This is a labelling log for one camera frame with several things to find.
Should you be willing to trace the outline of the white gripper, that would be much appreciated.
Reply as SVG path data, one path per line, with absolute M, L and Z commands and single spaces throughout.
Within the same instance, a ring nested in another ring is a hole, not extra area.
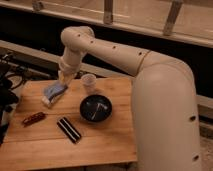
M 71 83 L 71 81 L 76 77 L 76 75 L 77 75 L 76 67 L 72 67 L 72 66 L 64 65 L 64 64 L 59 65 L 58 76 L 59 76 L 59 82 L 62 85 L 68 86 Z

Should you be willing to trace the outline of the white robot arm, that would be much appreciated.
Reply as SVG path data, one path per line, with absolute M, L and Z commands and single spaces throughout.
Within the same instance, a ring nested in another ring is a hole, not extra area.
M 131 110 L 139 171 L 202 171 L 199 118 L 190 67 L 168 55 L 94 37 L 87 26 L 61 33 L 64 77 L 91 54 L 133 77 Z

